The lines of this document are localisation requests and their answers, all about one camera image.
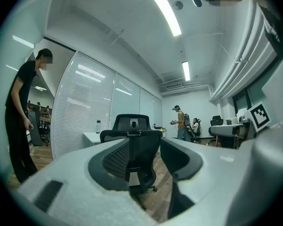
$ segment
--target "white ceiling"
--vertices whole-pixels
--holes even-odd
[[[125,40],[161,79],[158,83],[183,77],[183,61],[189,61],[191,81],[212,81],[222,52],[225,23],[232,15],[227,8],[206,2],[198,8],[192,0],[168,0],[171,5],[183,3],[182,10],[173,8],[182,31],[174,37],[154,0],[63,1],[64,11],[66,6],[75,7]]]

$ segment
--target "black pants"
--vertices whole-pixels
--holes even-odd
[[[23,183],[38,170],[29,153],[23,119],[16,109],[5,111],[5,126],[8,134],[9,154],[16,177]]]

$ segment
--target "air conditioning vent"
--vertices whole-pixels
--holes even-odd
[[[166,86],[166,89],[174,89],[174,88],[177,88],[177,87],[181,87],[183,84],[182,83],[175,83],[175,84],[172,84],[172,85],[167,85]]]

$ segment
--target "water bottle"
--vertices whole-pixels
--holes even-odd
[[[100,120],[96,121],[96,133],[100,133]]]

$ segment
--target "man's right hand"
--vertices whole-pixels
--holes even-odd
[[[33,129],[33,125],[30,123],[28,118],[24,118],[24,127],[26,128],[26,130],[29,129],[29,127],[31,127]]]

